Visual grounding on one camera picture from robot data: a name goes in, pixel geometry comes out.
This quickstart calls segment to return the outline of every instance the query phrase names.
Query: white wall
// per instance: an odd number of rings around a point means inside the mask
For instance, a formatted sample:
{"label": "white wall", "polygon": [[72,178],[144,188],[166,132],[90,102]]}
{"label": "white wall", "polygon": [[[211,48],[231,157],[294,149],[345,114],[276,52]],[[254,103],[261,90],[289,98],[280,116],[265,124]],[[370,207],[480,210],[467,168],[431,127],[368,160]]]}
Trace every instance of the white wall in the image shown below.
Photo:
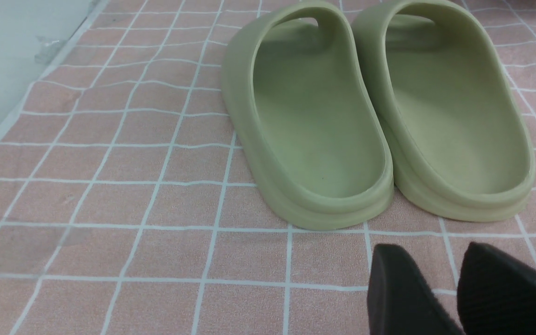
{"label": "white wall", "polygon": [[0,0],[0,123],[45,70],[36,64],[36,36],[68,40],[91,0]]}

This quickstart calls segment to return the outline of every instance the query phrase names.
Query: pink floor mat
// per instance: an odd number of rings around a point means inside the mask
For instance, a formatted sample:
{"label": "pink floor mat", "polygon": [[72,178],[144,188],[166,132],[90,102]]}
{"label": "pink floor mat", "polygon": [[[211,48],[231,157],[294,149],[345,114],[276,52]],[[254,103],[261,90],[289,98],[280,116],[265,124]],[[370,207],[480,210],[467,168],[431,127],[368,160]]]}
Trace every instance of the pink floor mat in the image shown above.
{"label": "pink floor mat", "polygon": [[[295,0],[111,0],[34,83],[0,143],[0,335],[363,335],[375,244],[415,258],[456,317],[470,241],[536,268],[536,184],[505,222],[396,193],[303,231],[263,203],[221,101],[226,43]],[[335,0],[349,19],[378,0]],[[536,0],[457,0],[487,28],[536,147]]]}

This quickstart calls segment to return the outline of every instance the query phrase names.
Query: sage green slide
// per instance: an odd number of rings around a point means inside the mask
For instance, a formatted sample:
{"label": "sage green slide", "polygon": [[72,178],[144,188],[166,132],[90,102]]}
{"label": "sage green slide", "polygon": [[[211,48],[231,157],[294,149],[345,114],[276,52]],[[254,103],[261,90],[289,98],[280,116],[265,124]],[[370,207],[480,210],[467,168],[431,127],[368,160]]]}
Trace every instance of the sage green slide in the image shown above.
{"label": "sage green slide", "polygon": [[352,28],[407,199],[460,221],[522,210],[535,177],[532,143],[473,15],[446,0],[390,0],[359,13]]}
{"label": "sage green slide", "polygon": [[300,2],[241,28],[226,49],[221,89],[275,214],[328,230],[389,206],[392,157],[361,78],[351,26],[338,8]]}

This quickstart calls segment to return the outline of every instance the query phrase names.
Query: floor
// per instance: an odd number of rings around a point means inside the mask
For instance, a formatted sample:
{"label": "floor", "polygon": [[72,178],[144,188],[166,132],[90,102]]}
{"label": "floor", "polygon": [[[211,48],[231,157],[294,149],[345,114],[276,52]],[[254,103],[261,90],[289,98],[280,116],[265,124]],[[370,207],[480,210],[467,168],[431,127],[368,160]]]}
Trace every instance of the floor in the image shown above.
{"label": "floor", "polygon": [[0,124],[17,106],[46,64],[37,36],[68,40],[88,14],[92,0],[0,0]]}
{"label": "floor", "polygon": [[[536,184],[489,224],[398,193],[329,233],[266,208],[219,64],[238,27],[291,1],[111,0],[32,85],[0,143],[0,334],[359,335],[375,244],[404,246],[454,317],[470,241],[536,268]],[[497,45],[536,147],[536,0],[457,2]],[[335,3],[349,19],[372,4]]]}

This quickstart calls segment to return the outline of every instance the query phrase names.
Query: white grid line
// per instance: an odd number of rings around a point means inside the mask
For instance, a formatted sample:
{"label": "white grid line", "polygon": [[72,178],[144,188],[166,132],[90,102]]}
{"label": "white grid line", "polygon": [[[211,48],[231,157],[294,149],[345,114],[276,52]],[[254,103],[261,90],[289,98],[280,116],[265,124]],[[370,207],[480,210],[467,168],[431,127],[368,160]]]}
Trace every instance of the white grid line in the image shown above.
{"label": "white grid line", "polygon": [[363,235],[365,235],[365,249],[368,257],[368,273],[372,273],[372,238],[369,236],[369,223],[363,223]]}
{"label": "white grid line", "polygon": [[[74,103],[74,108],[76,108],[77,106],[77,103],[78,103],[79,99],[77,99]],[[34,177],[34,175],[36,174],[36,172],[38,171],[38,169],[42,166],[43,162],[45,161],[45,159],[47,159],[47,157],[49,156],[49,153],[51,152],[51,150],[53,150],[53,144],[55,144],[57,142],[57,140],[59,140],[59,138],[61,137],[61,134],[66,130],[66,128],[68,127],[68,125],[70,124],[70,121],[72,120],[72,116],[70,115],[68,117],[68,119],[66,120],[66,123],[65,125],[61,128],[61,131],[59,131],[59,134],[57,134],[57,136],[55,137],[55,139],[53,140],[52,142],[52,145],[49,146],[47,148],[47,151],[45,151],[45,154],[43,155],[43,157],[40,159],[40,161],[36,164],[36,166],[34,166],[34,169],[32,170],[32,172],[30,173],[30,175],[28,176],[28,178],[26,178],[24,180],[24,184],[20,187],[18,193],[15,195],[15,197],[13,198],[12,202],[9,204],[9,206],[7,207],[6,209],[6,212],[4,213],[3,215],[3,218],[1,218],[1,221],[0,222],[4,222],[4,220],[6,220],[6,218],[9,216],[9,214],[11,213],[11,210],[14,208],[15,204],[17,203],[18,199],[20,198],[20,196],[22,195],[22,193],[24,192],[24,189],[26,189],[26,187],[28,186],[28,183],[30,182],[30,180],[32,180],[32,178]]]}
{"label": "white grid line", "polygon": [[1,182],[21,182],[21,181],[40,181],[40,182],[58,182],[62,184],[94,184],[94,185],[177,185],[177,186],[191,186],[191,185],[219,185],[227,187],[257,187],[257,184],[251,182],[220,182],[211,180],[199,180],[199,181],[115,181],[115,180],[62,180],[54,178],[4,178],[0,177]]}
{"label": "white grid line", "polygon": [[[114,15],[118,15],[118,14],[127,14],[127,15],[130,15],[130,14],[135,14],[135,13],[177,13],[177,12],[172,12],[172,11],[168,11],[168,12],[153,12],[153,11],[145,11],[145,12],[102,12],[102,14],[114,14]],[[181,14],[184,14],[184,13],[207,13],[207,14],[211,14],[211,13],[214,13],[214,14],[218,14],[218,13],[256,13],[256,11],[251,11],[251,10],[247,10],[247,11],[237,11],[237,10],[232,10],[232,9],[225,9],[224,11],[181,11],[180,12]]]}
{"label": "white grid line", "polygon": [[506,25],[497,25],[497,26],[483,26],[483,28],[505,28],[505,27],[513,27],[513,26],[524,26],[524,23],[508,23]]}
{"label": "white grid line", "polygon": [[525,225],[523,225],[523,221],[521,220],[521,217],[519,214],[515,215],[516,222],[518,223],[518,228],[520,229],[521,233],[523,234],[523,238],[525,240],[525,243],[527,244],[527,247],[529,248],[530,256],[532,257],[532,260],[534,261],[536,265],[536,250],[535,246],[533,246],[532,242],[530,241],[529,234],[527,233],[525,229]]}
{"label": "white grid line", "polygon": [[[221,0],[221,7],[223,6],[225,0]],[[233,131],[233,138],[231,140],[231,145],[234,146],[236,142],[237,135]],[[225,167],[225,176],[223,177],[223,182],[229,180],[230,166],[233,161],[233,149],[229,150],[229,156],[227,157],[227,165]],[[202,272],[202,279],[200,280],[200,288],[198,289],[198,297],[195,303],[194,309],[194,322],[192,324],[191,335],[196,335],[198,331],[198,322],[200,320],[200,313],[202,310],[202,301],[204,300],[204,289],[206,288],[206,282],[208,280],[208,272],[210,271],[210,265],[212,264],[212,258],[214,256],[214,247],[216,244],[216,238],[219,232],[219,226],[221,225],[221,215],[223,212],[223,205],[225,204],[225,194],[226,186],[221,188],[221,195],[219,196],[219,204],[217,206],[216,215],[214,217],[214,225],[212,227],[212,236],[210,237],[210,245],[208,246],[208,255],[206,257],[206,265],[204,266],[204,271]]]}
{"label": "white grid line", "polygon": [[258,11],[257,11],[257,13],[255,13],[255,17],[256,17],[256,19],[257,19],[258,17],[260,17],[260,15],[262,15],[262,0],[259,1],[259,4],[258,4]]}
{"label": "white grid line", "polygon": [[529,67],[529,66],[536,66],[536,63],[530,63],[530,64],[504,64],[505,67]]}
{"label": "white grid line", "polygon": [[293,226],[287,223],[287,265],[285,267],[285,299],[283,301],[282,334],[289,334],[291,310],[291,268],[293,259]]}
{"label": "white grid line", "polygon": [[536,40],[528,40],[526,42],[518,42],[518,43],[496,44],[495,47],[516,47],[516,46],[525,45],[525,44],[536,44]]}
{"label": "white grid line", "polygon": [[[204,41],[196,40],[196,41],[193,41],[193,42],[185,42],[185,43],[178,43],[178,44],[119,45],[117,47],[119,47],[119,48],[121,48],[121,47],[129,47],[129,48],[138,48],[138,49],[149,49],[151,47],[160,47],[162,49],[162,47],[173,47],[175,45],[198,44],[198,43],[204,43]],[[208,40],[208,43],[214,43],[214,44],[225,45],[225,46],[227,45],[226,43],[219,42],[217,40]],[[108,45],[77,44],[76,46],[77,47],[115,47],[115,45],[113,45],[113,44],[108,44]]]}
{"label": "white grid line", "polygon": [[[201,42],[193,42],[191,44],[200,44]],[[134,66],[134,65],[141,65],[141,64],[148,64],[148,63],[154,63],[156,61],[175,61],[175,62],[183,62],[183,63],[190,63],[190,64],[195,64],[195,65],[200,65],[200,66],[212,66],[212,67],[220,67],[221,65],[220,64],[204,64],[204,63],[200,63],[200,62],[197,62],[197,61],[194,61],[194,60],[188,60],[188,59],[173,59],[173,58],[161,58],[161,59],[152,59],[152,60],[149,60],[149,61],[135,61],[135,62],[132,62],[132,63],[121,63],[121,64],[117,64],[117,65],[110,65],[110,66],[107,66],[107,68],[118,68],[118,67],[127,67],[127,66]],[[60,65],[59,67],[76,67],[76,68],[86,68],[86,67],[102,67],[102,65],[70,65],[70,64],[63,64],[63,65]]]}
{"label": "white grid line", "polygon": [[[0,222],[2,226],[11,227],[62,227],[66,228],[70,223],[58,222]],[[162,225],[144,225],[129,224],[129,223],[73,223],[74,228],[94,228],[94,229],[135,229],[135,230],[159,230],[159,231],[187,231],[187,230],[217,230],[227,233],[288,233],[289,228],[232,228],[232,227],[217,227],[213,226],[162,226]],[[365,234],[365,229],[340,229],[336,231],[311,231],[293,227],[291,232],[294,234]],[[414,236],[434,236],[444,237],[443,233],[435,231],[380,231],[369,230],[371,235],[389,235],[401,237]],[[504,233],[445,233],[448,237],[459,238],[523,238],[523,234],[504,234]],[[536,237],[536,233],[528,233],[529,237]]]}
{"label": "white grid line", "polygon": [[230,25],[221,25],[221,24],[217,24],[216,25],[217,27],[223,27],[223,28],[233,28],[233,29],[241,29],[243,27],[240,27],[240,26],[230,26]]}
{"label": "white grid line", "polygon": [[504,7],[487,7],[487,8],[478,8],[478,9],[472,9],[470,10],[471,13],[477,13],[480,11],[489,11],[489,10],[499,10],[499,11],[515,11],[515,12],[536,12],[536,8],[528,8],[528,9],[510,9],[510,8],[504,8]]}
{"label": "white grid line", "polygon": [[[122,84],[125,84],[125,83],[134,83],[134,84],[136,84],[134,87],[138,86],[141,83],[155,83],[155,84],[158,84],[158,85],[164,85],[164,86],[171,87],[171,88],[176,88],[176,89],[185,89],[185,90],[190,89],[189,87],[173,85],[171,83],[165,83],[165,82],[162,82],[162,81],[159,81],[159,80],[137,80],[137,81],[136,80],[124,80],[124,81],[117,82],[117,83],[110,83],[110,84],[99,85],[99,86],[95,86],[95,87],[73,87],[73,86],[65,85],[65,84],[58,83],[58,82],[52,82],[50,80],[41,80],[40,82],[42,82],[42,83],[51,83],[51,84],[54,84],[54,85],[58,85],[60,87],[65,87],[65,88],[68,88],[68,89],[72,89],[74,91],[87,91],[87,90],[93,89],[93,88],[113,87],[113,86],[122,85]],[[200,91],[215,91],[215,92],[221,91],[220,89],[212,88],[212,87],[196,87],[195,89],[200,90]]]}
{"label": "white grid line", "polygon": [[[503,0],[503,2],[504,2],[504,4],[506,4],[506,6],[508,6],[510,11],[512,11],[512,13],[514,13],[514,15],[519,19],[519,21],[522,22],[528,28],[530,33],[536,38],[536,32],[534,31],[534,29],[532,27],[530,27],[530,25],[528,25],[528,23],[526,21],[524,21],[524,19],[519,15],[519,13],[517,11],[514,10],[512,5],[507,0]],[[511,77],[510,77],[510,80],[513,82],[515,88],[517,89],[518,93],[521,95],[521,98],[523,99],[525,104],[527,104],[527,106],[530,108],[530,111],[532,112],[532,114],[536,115],[536,112],[534,112],[534,109],[531,108],[530,104],[527,102],[527,100],[525,99],[524,95],[519,90],[516,81],[513,80]],[[529,248],[530,256],[532,257],[532,259],[534,260],[534,262],[536,264],[536,250],[535,250],[535,247],[533,246],[532,242],[530,242],[530,238],[528,236],[528,233],[527,233],[527,231],[526,231],[526,229],[525,229],[525,227],[523,225],[523,222],[521,221],[520,216],[518,214],[515,215],[515,219],[516,219],[516,222],[518,223],[518,226],[519,226],[519,229],[520,229],[521,233],[523,234],[524,240],[525,240],[525,242],[526,242],[526,244],[527,244],[527,246]]]}
{"label": "white grid line", "polygon": [[[137,19],[137,15],[135,17],[132,18],[132,21],[130,22],[130,27],[132,26],[132,24],[136,21]],[[128,29],[126,29],[126,31],[124,32],[123,36],[121,37],[121,40],[118,42],[118,45],[121,44],[121,42],[125,39],[125,37],[127,36],[127,32],[128,32]],[[115,47],[115,49],[113,49],[113,51],[111,52],[111,54],[109,55],[109,58],[107,59],[105,65],[108,65],[109,62],[111,61],[112,57],[115,55],[115,53],[117,52],[117,48]],[[95,79],[92,81],[92,84],[91,85],[94,85],[94,83],[98,80],[98,78],[100,78],[100,76],[102,75],[102,72],[104,70],[104,67],[101,68],[98,72],[98,74],[96,75]],[[78,106],[78,102],[80,101],[80,98],[81,98],[82,94],[80,94],[80,97],[78,99],[76,99],[75,103],[74,103],[74,107],[72,108],[72,112],[76,110],[77,106]],[[75,114],[73,113],[70,113],[70,117],[68,118],[67,122],[66,122],[66,125],[64,127],[64,129],[62,129],[61,131],[59,131],[59,133],[57,134],[57,137],[55,138],[55,142],[57,142],[58,138],[61,137],[61,135],[63,134],[63,132],[65,131],[65,129],[67,128],[67,126],[69,125],[70,123],[70,120],[72,120],[72,117],[74,116]],[[121,125],[123,125],[123,121],[125,120],[126,118],[126,115],[127,114],[123,114],[123,116],[121,117],[121,122],[120,122],[120,125],[119,127],[117,127],[117,131],[115,132],[115,136],[113,137],[113,142],[115,142],[117,140],[117,137],[119,136],[119,132],[121,131]],[[59,251],[61,250],[62,246],[63,246],[63,242],[65,241],[65,239],[67,238],[67,236],[69,235],[70,233],[70,230],[72,228],[72,224],[73,224],[73,221],[76,219],[76,216],[77,216],[77,212],[79,212],[79,209],[81,207],[81,204],[84,202],[84,199],[85,197],[87,196],[87,194],[89,193],[89,190],[92,188],[92,182],[94,180],[96,180],[96,177],[98,176],[98,174],[100,173],[100,171],[102,171],[102,167],[104,165],[104,163],[106,163],[106,159],[108,157],[108,155],[110,154],[110,151],[111,151],[111,147],[109,147],[107,149],[107,152],[105,153],[105,156],[103,157],[102,161],[100,162],[100,165],[95,173],[95,175],[92,177],[92,180],[91,180],[91,184],[88,185],[88,187],[86,188],[86,190],[83,192],[80,200],[78,201],[78,203],[76,204],[76,208],[74,209],[74,212],[72,213],[72,217],[70,218],[70,223],[68,224],[68,227],[66,228],[66,231],[64,231],[63,235],[61,236],[60,238],[60,242],[59,242],[59,245],[57,246],[57,248],[55,249],[55,252],[53,252],[53,255],[51,255],[51,257],[49,258],[49,261],[47,262],[47,264],[45,265],[45,267],[43,268],[43,273],[47,273],[47,270],[49,269],[49,267],[51,266],[51,264],[53,263],[53,261],[55,260],[55,258],[57,257]],[[37,166],[34,168],[34,170],[32,171],[32,174],[31,176],[33,176],[36,171],[38,170],[38,168],[40,168],[40,166]],[[21,327],[21,325],[23,324],[25,318],[26,318],[26,315],[28,314],[28,312],[30,311],[30,308],[32,307],[32,304],[34,304],[34,301],[36,300],[36,297],[38,296],[39,294],[39,291],[40,291],[40,288],[42,286],[42,279],[39,278],[39,280],[36,282],[36,286],[34,288],[34,292],[33,294],[31,295],[30,299],[28,299],[28,303],[26,303],[26,306],[24,307],[23,311],[22,311],[22,314],[20,315],[20,317],[18,318],[18,320],[15,322],[15,324],[13,325],[13,328],[11,329],[11,331],[9,332],[9,335],[15,335],[15,333],[17,333],[18,329]]]}
{"label": "white grid line", "polygon": [[[17,142],[0,142],[0,146],[15,146],[15,147],[48,147],[51,146],[51,143],[17,143]],[[75,147],[75,148],[88,148],[88,147],[109,147],[110,144],[104,143],[92,143],[92,144],[80,144],[80,143],[57,143],[56,147]],[[185,144],[170,144],[170,143],[157,143],[157,144],[117,144],[113,145],[114,148],[162,148],[162,147],[176,147],[183,149],[199,149],[199,148],[234,148],[242,149],[241,146],[230,146],[229,144],[222,143],[207,143],[207,144],[198,144],[196,146],[187,146]]]}
{"label": "white grid line", "polygon": [[[164,41],[162,41],[163,44],[168,40],[168,37],[170,36],[171,31],[172,31],[172,28],[175,25],[175,23],[177,22],[177,19],[179,18],[179,11],[183,8],[183,4],[185,4],[185,1],[186,0],[181,0],[181,4],[179,6],[179,9],[177,10],[177,14],[173,18],[171,28],[167,31],[166,36],[164,38]],[[156,55],[154,57],[157,57],[158,54],[160,53],[160,51],[161,51],[161,48],[159,48],[157,50],[157,53],[156,53]],[[145,68],[144,68],[144,70],[143,70],[143,72],[142,72],[142,74],[140,76],[140,81],[146,75],[146,72],[148,70],[149,65],[150,65],[150,63],[145,66]],[[130,93],[130,95],[127,98],[127,101],[126,101],[126,108],[128,108],[129,104],[131,103],[132,97],[134,96],[134,92],[136,91],[137,86],[138,86],[138,84],[136,84],[132,88],[132,92]],[[185,102],[185,104],[183,106],[183,110],[181,111],[181,114],[185,113],[185,110],[187,108],[187,104],[188,104],[188,101],[189,101],[189,97],[191,96],[191,93],[192,93],[192,90],[190,89],[188,91],[188,97],[187,97],[186,102]],[[160,189],[160,185],[161,185],[160,182],[162,181],[162,179],[164,178],[164,174],[166,173],[166,169],[168,167],[168,162],[170,161],[171,152],[173,151],[173,146],[172,145],[175,143],[175,139],[177,138],[177,132],[179,132],[179,128],[181,127],[181,121],[182,120],[183,120],[183,117],[180,116],[179,120],[177,121],[177,125],[175,126],[175,130],[173,131],[173,136],[172,136],[171,143],[170,143],[171,146],[168,147],[167,154],[166,154],[164,162],[162,164],[161,172],[159,173],[158,180],[155,183],[154,191],[153,191],[153,193],[152,193],[152,195],[150,197],[150,200],[148,202],[146,212],[144,213],[144,215],[142,217],[142,221],[140,223],[140,228],[138,229],[138,233],[136,234],[136,238],[134,239],[134,243],[132,244],[132,249],[130,250],[129,256],[128,256],[125,264],[123,265],[123,267],[121,269],[121,272],[119,273],[119,278],[124,278],[125,277],[125,273],[127,272],[127,269],[129,268],[130,264],[132,263],[132,260],[134,260],[134,256],[136,254],[136,251],[138,250],[138,246],[140,245],[140,240],[141,240],[142,235],[143,235],[142,227],[146,225],[147,219],[149,217],[149,214],[150,214],[150,212],[151,212],[151,210],[152,210],[152,208],[154,206],[154,203],[156,201],[156,198],[157,198],[157,195],[158,195],[158,190]],[[104,321],[104,324],[103,324],[102,329],[100,331],[100,335],[105,335],[107,333],[108,327],[109,327],[109,325],[111,323],[111,317],[113,316],[113,309],[115,308],[115,303],[117,302],[117,298],[119,297],[119,293],[121,292],[121,284],[122,284],[122,281],[119,280],[117,282],[117,285],[115,286],[115,291],[113,292],[113,296],[111,297],[111,301],[110,301],[109,306],[107,308],[107,313],[105,314],[105,321]]]}
{"label": "white grid line", "polygon": [[448,238],[448,232],[446,231],[444,218],[442,218],[441,216],[438,216],[438,222],[440,223],[440,230],[442,232],[442,238],[444,239],[444,246],[446,247],[446,254],[448,256],[450,268],[452,269],[452,276],[454,277],[454,280],[455,280],[455,286],[458,287],[459,273],[458,273],[458,270],[456,269],[456,261],[454,258],[454,252],[452,251],[452,244],[450,243],[450,239]]}
{"label": "white grid line", "polygon": [[[181,112],[174,112],[171,110],[162,110],[157,108],[126,108],[126,109],[111,109],[111,110],[84,110],[84,111],[76,111],[72,112],[72,114],[115,114],[115,113],[137,113],[137,112],[158,112],[158,113],[166,113],[166,114],[173,114],[176,116],[180,116]],[[31,115],[31,116],[68,116],[70,113],[40,113],[40,112],[27,112],[22,111],[21,114]],[[208,113],[196,113],[196,114],[185,114],[183,117],[197,117],[197,116],[225,116],[229,117],[226,113],[218,113],[218,112],[208,112]]]}
{"label": "white grid line", "polygon": [[[91,281],[91,282],[178,282],[200,284],[200,278],[170,278],[170,277],[116,277],[116,276],[71,276],[71,275],[30,275],[30,274],[0,274],[0,278],[6,279],[37,279],[43,280],[65,280],[65,281]],[[291,282],[285,284],[281,281],[253,281],[253,280],[226,280],[226,279],[206,279],[206,284],[218,285],[238,285],[238,286],[260,286],[268,288],[305,288],[310,290],[328,290],[340,292],[367,291],[367,286],[337,286],[328,284],[310,284],[303,282]],[[443,295],[456,295],[456,291],[444,288],[435,288],[434,293]]]}
{"label": "white grid line", "polygon": [[[188,30],[188,29],[202,29],[202,28],[211,28],[210,26],[198,26],[198,27],[173,27],[173,30]],[[151,28],[130,28],[130,30],[168,30],[169,27],[151,27]],[[121,27],[98,27],[92,28],[92,30],[125,30]]]}

